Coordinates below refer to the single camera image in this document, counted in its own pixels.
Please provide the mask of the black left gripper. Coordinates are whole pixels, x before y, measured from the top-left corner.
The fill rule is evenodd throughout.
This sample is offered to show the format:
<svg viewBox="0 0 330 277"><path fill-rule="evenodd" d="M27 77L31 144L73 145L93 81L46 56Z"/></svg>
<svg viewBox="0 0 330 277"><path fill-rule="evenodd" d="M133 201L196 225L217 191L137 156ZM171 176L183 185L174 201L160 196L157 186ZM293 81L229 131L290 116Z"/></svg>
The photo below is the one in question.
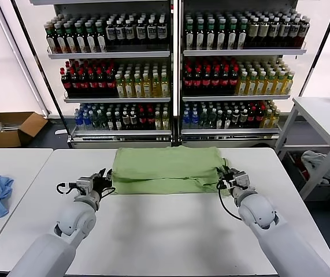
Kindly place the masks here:
<svg viewBox="0 0 330 277"><path fill-rule="evenodd" d="M112 182L112 169L110 169L105 176L106 169L101 169L95 174L93 182L93 190L98 193L99 199L102 199L102 193L107 186L113 186Z"/></svg>

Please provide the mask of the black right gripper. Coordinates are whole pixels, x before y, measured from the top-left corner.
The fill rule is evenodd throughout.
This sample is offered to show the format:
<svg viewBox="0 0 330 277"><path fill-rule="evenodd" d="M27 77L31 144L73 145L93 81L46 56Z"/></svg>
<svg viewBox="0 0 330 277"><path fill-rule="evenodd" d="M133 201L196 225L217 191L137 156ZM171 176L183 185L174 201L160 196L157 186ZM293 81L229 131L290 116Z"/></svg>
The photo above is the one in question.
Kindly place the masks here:
<svg viewBox="0 0 330 277"><path fill-rule="evenodd" d="M223 184L225 188L233 188L235 187L236 181L235 181L235 172L231 171L231 169L228 166L223 166L223 169L216 168L217 175L218 175L218 181L223 181Z"/></svg>

